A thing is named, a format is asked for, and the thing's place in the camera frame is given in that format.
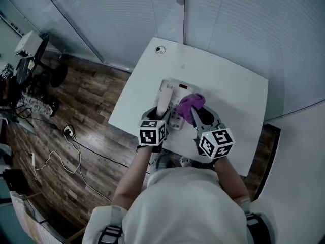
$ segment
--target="black strap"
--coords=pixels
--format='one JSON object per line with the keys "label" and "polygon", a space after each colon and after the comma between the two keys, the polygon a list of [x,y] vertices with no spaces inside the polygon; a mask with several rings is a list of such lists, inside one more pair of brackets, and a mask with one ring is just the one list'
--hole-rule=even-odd
{"label": "black strap", "polygon": [[[137,146],[137,152],[138,152],[138,149],[143,148],[143,147],[147,147],[147,146],[150,146],[150,145],[138,145],[138,146]],[[155,145],[155,146],[153,146],[153,148],[152,148],[152,152],[153,152],[153,153],[160,153],[162,147],[163,147],[163,143],[161,143],[160,145]]]}
{"label": "black strap", "polygon": [[214,164],[222,157],[212,159],[210,163],[201,163],[195,160],[192,160],[192,166],[199,169],[214,169]]}
{"label": "black strap", "polygon": [[[260,216],[250,214],[247,218],[247,227],[253,237],[254,244],[271,244],[269,229]],[[250,220],[257,220],[256,223],[250,224]]]}
{"label": "black strap", "polygon": [[118,239],[122,236],[122,229],[118,226],[109,225],[102,231],[98,240],[99,244],[118,244]]}

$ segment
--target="white window blind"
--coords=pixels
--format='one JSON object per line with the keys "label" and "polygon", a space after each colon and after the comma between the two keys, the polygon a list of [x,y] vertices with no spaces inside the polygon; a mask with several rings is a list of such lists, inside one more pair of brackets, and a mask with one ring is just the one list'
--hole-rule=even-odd
{"label": "white window blind", "polygon": [[325,0],[186,4],[186,44],[268,78],[266,119],[325,99]]}
{"label": "white window blind", "polygon": [[176,40],[176,0],[53,0],[104,61],[132,69],[152,37]]}
{"label": "white window blind", "polygon": [[[10,0],[37,30],[50,34],[61,52],[93,61],[99,59],[65,20],[51,0]],[[0,1],[0,10],[5,6]]]}

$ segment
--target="white cable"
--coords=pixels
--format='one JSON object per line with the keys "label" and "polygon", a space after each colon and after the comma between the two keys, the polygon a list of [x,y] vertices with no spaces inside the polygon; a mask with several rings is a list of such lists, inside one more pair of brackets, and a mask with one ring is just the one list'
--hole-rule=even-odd
{"label": "white cable", "polygon": [[85,180],[85,178],[83,177],[82,172],[81,172],[81,150],[80,150],[80,145],[78,144],[78,142],[77,142],[77,145],[78,145],[79,156],[80,156],[79,172],[80,172],[81,178],[83,179],[83,181],[85,182],[85,184],[87,184],[91,189],[93,189],[93,190],[94,190],[95,192],[97,192],[99,195],[101,195],[102,197],[104,197],[106,200],[112,202],[109,198],[107,198],[106,196],[104,196],[103,194],[101,194],[99,191],[97,191],[95,188],[93,188],[92,186],[90,186],[90,185],[86,182],[86,180]]}
{"label": "white cable", "polygon": [[97,192],[99,195],[101,195],[102,197],[104,197],[106,200],[108,200],[108,201],[111,202],[111,200],[110,200],[109,198],[105,197],[103,194],[101,194],[101,193],[100,193],[99,191],[97,191],[95,188],[93,188],[92,186],[90,186],[90,185],[86,182],[85,178],[83,177],[82,172],[81,172],[81,149],[80,149],[80,145],[79,145],[79,143],[77,142],[76,137],[73,136],[74,140],[77,142],[78,149],[76,149],[76,147],[75,147],[71,142],[69,142],[69,141],[67,140],[66,135],[64,135],[64,138],[65,138],[66,141],[67,141],[69,144],[71,144],[72,147],[73,147],[73,148],[78,152],[78,166],[77,166],[76,170],[75,170],[74,172],[68,170],[68,169],[66,168],[66,166],[64,165],[61,156],[60,156],[56,151],[52,151],[52,152],[50,153],[50,155],[49,155],[49,158],[46,160],[45,165],[43,165],[42,168],[35,169],[35,167],[34,167],[33,175],[34,175],[35,180],[37,180],[37,173],[36,173],[36,171],[42,170],[42,169],[47,165],[47,162],[51,159],[51,155],[52,155],[53,153],[56,153],[56,155],[60,158],[60,161],[61,161],[61,163],[62,163],[64,169],[65,169],[67,172],[69,172],[69,173],[71,173],[71,174],[75,174],[76,171],[77,171],[78,168],[79,168],[79,172],[80,172],[81,178],[83,179],[83,181],[85,182],[85,184],[88,185],[88,186],[89,186],[91,189],[93,189],[95,192]]}

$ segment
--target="electrical cord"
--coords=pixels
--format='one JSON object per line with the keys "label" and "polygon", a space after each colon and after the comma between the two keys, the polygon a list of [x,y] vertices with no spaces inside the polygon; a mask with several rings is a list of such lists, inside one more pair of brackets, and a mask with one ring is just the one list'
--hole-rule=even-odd
{"label": "electrical cord", "polygon": [[[30,114],[28,114],[27,116],[21,116],[21,114],[23,112],[25,112],[26,110],[28,110],[28,109],[30,110]],[[38,118],[32,117],[31,116],[31,114],[32,114],[31,108],[25,108],[24,110],[22,110],[19,113],[16,113],[13,109],[0,109],[0,112],[2,112],[2,111],[4,111],[4,112],[11,112],[13,115],[16,115],[17,117],[19,117],[21,119],[34,119],[34,120],[38,120],[38,121],[41,121],[41,122],[44,122],[44,123],[49,124],[52,129],[58,129],[57,125],[54,124],[54,123],[48,122],[46,120],[42,120],[42,119],[38,119]]]}
{"label": "electrical cord", "polygon": [[75,143],[77,143],[78,145],[81,145],[83,148],[85,148],[85,149],[91,151],[92,153],[94,153],[94,154],[96,154],[96,155],[99,155],[99,156],[102,157],[102,158],[105,158],[105,159],[110,160],[111,162],[113,162],[113,163],[115,163],[115,164],[119,164],[119,165],[121,165],[121,166],[124,166],[124,167],[128,168],[127,165],[124,165],[124,164],[122,164],[122,163],[120,163],[120,162],[118,162],[118,161],[114,161],[114,160],[112,160],[112,159],[110,159],[110,158],[108,158],[108,157],[106,157],[106,156],[103,156],[103,155],[101,155],[101,154],[98,154],[97,152],[95,152],[95,151],[91,150],[90,148],[84,146],[83,144],[77,142],[77,141],[74,140],[73,138],[72,138],[71,140],[74,141]]}
{"label": "electrical cord", "polygon": [[28,151],[26,151],[25,149],[20,149],[20,150],[16,150],[13,152],[12,156],[14,157],[15,154],[19,153],[19,152],[25,152],[26,154],[28,154],[29,156],[31,156],[31,153],[29,153]]}
{"label": "electrical cord", "polygon": [[69,173],[71,173],[71,174],[75,174],[76,171],[79,169],[79,172],[80,172],[81,178],[83,179],[83,181],[85,182],[85,184],[88,185],[88,186],[89,186],[91,189],[93,189],[95,192],[97,192],[99,195],[101,195],[102,197],[104,197],[104,198],[107,199],[108,201],[112,202],[109,198],[107,198],[106,196],[104,196],[103,194],[101,194],[99,191],[97,191],[94,187],[92,187],[91,185],[89,185],[89,184],[86,182],[86,180],[85,180],[85,178],[83,177],[83,174],[82,174],[82,172],[81,172],[81,149],[80,149],[80,146],[78,145],[78,149],[79,149],[79,150],[76,149],[76,147],[75,147],[71,142],[69,142],[69,141],[67,140],[66,135],[64,135],[64,137],[65,137],[66,141],[67,141],[70,145],[72,145],[72,147],[73,147],[73,148],[78,152],[78,166],[76,167],[76,169],[75,169],[74,171],[71,171],[71,170],[69,170],[68,168],[66,168],[66,166],[64,165],[64,163],[63,163],[63,161],[62,161],[61,156],[60,156],[56,151],[52,151],[52,152],[50,153],[50,155],[49,155],[49,158],[46,160],[45,165],[43,165],[41,168],[38,168],[38,169],[35,169],[35,167],[34,167],[33,175],[34,175],[35,180],[38,179],[38,178],[37,178],[37,171],[43,170],[43,169],[47,166],[47,163],[48,163],[48,162],[50,161],[50,159],[51,159],[51,155],[54,153],[54,154],[56,154],[56,155],[60,158],[60,161],[61,161],[61,163],[62,163],[62,165],[63,165],[63,168],[64,168],[67,172],[69,172]]}

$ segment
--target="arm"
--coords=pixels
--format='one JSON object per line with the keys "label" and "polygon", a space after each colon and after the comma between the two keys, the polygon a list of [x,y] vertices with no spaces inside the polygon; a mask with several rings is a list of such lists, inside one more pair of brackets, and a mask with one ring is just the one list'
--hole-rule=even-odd
{"label": "arm", "polygon": [[239,206],[242,200],[249,199],[243,180],[239,177],[227,157],[221,157],[214,165],[222,189]]}
{"label": "arm", "polygon": [[130,167],[115,190],[112,205],[129,210],[134,200],[141,193],[151,152],[152,146],[138,149]]}

